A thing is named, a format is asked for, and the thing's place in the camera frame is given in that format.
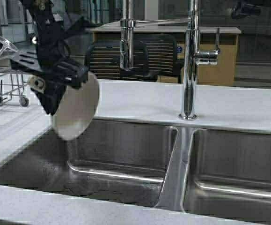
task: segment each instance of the pull-down faucet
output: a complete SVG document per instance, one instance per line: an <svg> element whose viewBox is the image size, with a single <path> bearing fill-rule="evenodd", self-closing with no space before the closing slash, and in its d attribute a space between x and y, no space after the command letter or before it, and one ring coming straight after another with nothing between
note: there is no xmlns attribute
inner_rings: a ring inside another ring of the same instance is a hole
<svg viewBox="0 0 271 225"><path fill-rule="evenodd" d="M183 120L194 120L195 95L197 86L197 66L217 65L220 53L220 30L217 29L215 49L202 51L199 49L199 0L188 0L188 18L172 20L138 21L133 18L133 0L123 0L123 18L121 24L121 68L131 70L133 68L133 42L134 28L136 24L169 24L187 23L185 37L184 75L182 111L179 115Z"/></svg>

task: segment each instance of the quartz countertop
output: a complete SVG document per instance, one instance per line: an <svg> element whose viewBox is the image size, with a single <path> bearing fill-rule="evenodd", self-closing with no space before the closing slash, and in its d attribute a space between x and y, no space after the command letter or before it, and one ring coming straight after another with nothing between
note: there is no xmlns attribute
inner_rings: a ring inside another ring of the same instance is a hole
<svg viewBox="0 0 271 225"><path fill-rule="evenodd" d="M271 134L271 90L198 85L195 121L178 118L178 84L100 80L96 119ZM51 128L50 117L27 90L28 108L0 113L0 166ZM102 202L0 186L0 218L26 224L248 224L187 213Z"/></svg>
<svg viewBox="0 0 271 225"><path fill-rule="evenodd" d="M134 30L135 32L145 33L185 33L185 26L159 26L159 25L143 25L139 24ZM119 22L111 22L101 27L90 29L92 32L120 32L121 27ZM201 33L215 34L217 27L200 27ZM241 34L241 31L237 27L220 27L221 34Z"/></svg>

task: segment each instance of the glass wall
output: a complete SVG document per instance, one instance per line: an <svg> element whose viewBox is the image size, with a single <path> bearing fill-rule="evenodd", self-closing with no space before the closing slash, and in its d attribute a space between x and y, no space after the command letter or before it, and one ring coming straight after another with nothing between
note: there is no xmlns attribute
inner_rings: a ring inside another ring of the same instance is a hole
<svg viewBox="0 0 271 225"><path fill-rule="evenodd" d="M231 19L235 0L202 0L202 26L238 27L240 35L237 63L271 64L271 8L263 8L260 16ZM160 0L159 17L169 19L187 15L184 0Z"/></svg>
<svg viewBox="0 0 271 225"><path fill-rule="evenodd" d="M159 1L159 18L187 15L187 1ZM237 27L242 31L239 36L234 86L271 88L271 7L263 8L259 16L234 20L230 15L237 2L201 0L201 25Z"/></svg>

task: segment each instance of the stainless steel sink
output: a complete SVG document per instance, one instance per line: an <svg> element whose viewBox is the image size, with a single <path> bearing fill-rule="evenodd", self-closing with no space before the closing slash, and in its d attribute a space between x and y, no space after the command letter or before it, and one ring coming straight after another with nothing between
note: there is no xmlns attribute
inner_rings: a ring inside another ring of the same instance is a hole
<svg viewBox="0 0 271 225"><path fill-rule="evenodd" d="M51 130L0 168L0 185L153 207L174 127L95 120L77 140Z"/></svg>
<svg viewBox="0 0 271 225"><path fill-rule="evenodd" d="M39 137L0 184L271 225L271 135L95 120Z"/></svg>
<svg viewBox="0 0 271 225"><path fill-rule="evenodd" d="M271 135L197 131L184 209L271 225Z"/></svg>

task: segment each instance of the faucet handle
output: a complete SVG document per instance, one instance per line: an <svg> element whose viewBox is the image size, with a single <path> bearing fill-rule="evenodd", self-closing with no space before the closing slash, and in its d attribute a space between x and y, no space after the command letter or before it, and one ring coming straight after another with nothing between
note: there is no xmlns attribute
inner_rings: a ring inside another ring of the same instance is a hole
<svg viewBox="0 0 271 225"><path fill-rule="evenodd" d="M215 35L215 50L217 50L218 51L218 54L220 54L220 47L219 47L219 45L220 45L220 28L218 27L217 29L216 29L216 35Z"/></svg>

